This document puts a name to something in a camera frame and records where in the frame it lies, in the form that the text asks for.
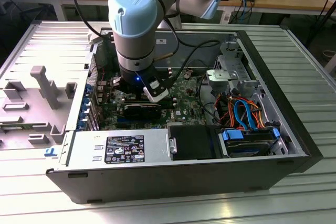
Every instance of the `blue clip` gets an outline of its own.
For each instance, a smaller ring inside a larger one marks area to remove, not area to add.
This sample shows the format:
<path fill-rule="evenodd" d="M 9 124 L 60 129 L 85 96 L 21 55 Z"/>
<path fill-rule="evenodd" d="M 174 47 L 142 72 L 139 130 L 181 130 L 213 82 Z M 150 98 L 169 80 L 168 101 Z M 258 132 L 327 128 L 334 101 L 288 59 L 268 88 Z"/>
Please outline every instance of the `blue clip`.
<path fill-rule="evenodd" d="M 229 140 L 229 135 L 227 134 L 227 131 L 224 131 L 224 132 L 222 133 L 222 136 L 223 136 L 224 141 Z"/>
<path fill-rule="evenodd" d="M 55 148 L 46 148 L 46 152 L 44 156 L 45 157 L 56 157 L 57 153 L 55 152 Z"/>
<path fill-rule="evenodd" d="M 86 123 L 83 122 L 83 121 L 78 121 L 78 122 L 77 122 L 77 126 L 79 126 L 79 127 L 81 127 L 81 128 L 85 127 L 85 125 L 86 125 Z"/>
<path fill-rule="evenodd" d="M 80 112 L 79 113 L 79 118 L 80 119 L 84 119 L 84 118 L 86 118 L 87 117 L 87 114 L 85 114 L 85 113 L 83 113 L 83 112 Z"/>
<path fill-rule="evenodd" d="M 240 140 L 244 139 L 241 130 L 227 130 L 222 133 L 223 140 Z"/>
<path fill-rule="evenodd" d="M 90 102 L 90 99 L 89 98 L 85 98 L 83 97 L 82 99 L 82 104 L 88 104 Z"/>
<path fill-rule="evenodd" d="M 92 92 L 93 87 L 90 84 L 85 84 L 85 92 Z"/>
<path fill-rule="evenodd" d="M 279 139 L 280 138 L 280 132 L 277 128 L 274 128 L 273 129 L 273 133 L 274 133 L 274 136 L 276 139 Z"/>

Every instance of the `motherboard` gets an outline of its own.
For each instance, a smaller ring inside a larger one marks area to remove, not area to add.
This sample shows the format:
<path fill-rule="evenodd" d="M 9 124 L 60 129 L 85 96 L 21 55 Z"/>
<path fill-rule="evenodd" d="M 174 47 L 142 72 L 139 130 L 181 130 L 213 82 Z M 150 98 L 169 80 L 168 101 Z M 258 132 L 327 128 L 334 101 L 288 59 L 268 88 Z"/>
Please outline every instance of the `motherboard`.
<path fill-rule="evenodd" d="M 164 129 L 169 125 L 206 123 L 204 110 L 196 96 L 200 76 L 193 76 L 192 70 L 185 70 L 170 89 L 169 96 L 158 104 L 151 104 L 144 94 L 136 97 L 113 88 L 112 79 L 104 79 L 97 85 L 100 130 Z M 139 115 L 127 117 L 126 109 L 137 107 L 146 107 L 145 113 L 156 114 L 155 118 L 149 120 Z"/>

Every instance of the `metal work surface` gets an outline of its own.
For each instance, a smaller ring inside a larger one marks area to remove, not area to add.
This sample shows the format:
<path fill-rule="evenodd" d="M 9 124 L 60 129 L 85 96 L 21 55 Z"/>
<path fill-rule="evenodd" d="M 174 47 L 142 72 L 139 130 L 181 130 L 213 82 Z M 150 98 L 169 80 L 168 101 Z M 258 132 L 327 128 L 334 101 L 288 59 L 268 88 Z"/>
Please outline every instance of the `metal work surface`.
<path fill-rule="evenodd" d="M 315 140 L 324 159 L 304 174 L 284 178 L 268 191 L 76 205 L 45 176 L 46 169 L 52 167 L 57 159 L 45 158 L 44 148 L 0 151 L 1 223 L 41 223 L 46 219 L 49 223 L 334 222 L 334 80 L 324 73 L 323 68 L 304 50 L 291 32 L 282 30 L 279 26 L 187 24 L 184 28 L 245 30 Z M 87 31 L 82 23 L 43 22 L 26 33 L 27 38 L 21 40 L 21 45 L 18 45 L 11 57 L 23 58 L 20 55 L 26 51 L 22 52 L 26 47 L 55 61 L 82 57 L 84 64 L 89 53 Z M 9 68 L 14 67 L 14 62 L 18 61 L 16 58 L 13 58 Z M 64 75 L 62 78 L 76 79 L 77 75 L 70 67 L 71 62 L 64 63 L 68 63 L 64 67 L 70 68 L 69 74 L 71 72 L 72 76 Z"/>

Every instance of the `warning label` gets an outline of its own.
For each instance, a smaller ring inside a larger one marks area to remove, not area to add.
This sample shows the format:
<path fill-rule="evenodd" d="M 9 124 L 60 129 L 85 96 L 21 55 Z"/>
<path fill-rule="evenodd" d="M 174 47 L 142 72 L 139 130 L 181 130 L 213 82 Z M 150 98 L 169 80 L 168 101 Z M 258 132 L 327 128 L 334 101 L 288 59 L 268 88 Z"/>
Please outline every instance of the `warning label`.
<path fill-rule="evenodd" d="M 106 140 L 106 164 L 145 162 L 144 136 L 109 136 Z"/>

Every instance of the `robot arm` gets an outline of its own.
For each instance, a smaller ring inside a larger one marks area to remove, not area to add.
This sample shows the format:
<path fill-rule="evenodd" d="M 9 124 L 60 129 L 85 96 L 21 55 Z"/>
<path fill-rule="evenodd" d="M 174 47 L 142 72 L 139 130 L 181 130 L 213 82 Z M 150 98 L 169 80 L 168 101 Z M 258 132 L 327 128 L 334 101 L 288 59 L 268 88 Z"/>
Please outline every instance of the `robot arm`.
<path fill-rule="evenodd" d="M 214 16 L 220 0 L 108 0 L 122 78 L 143 87 L 151 102 L 168 95 L 171 86 L 153 66 L 155 31 L 170 9 L 201 18 Z"/>

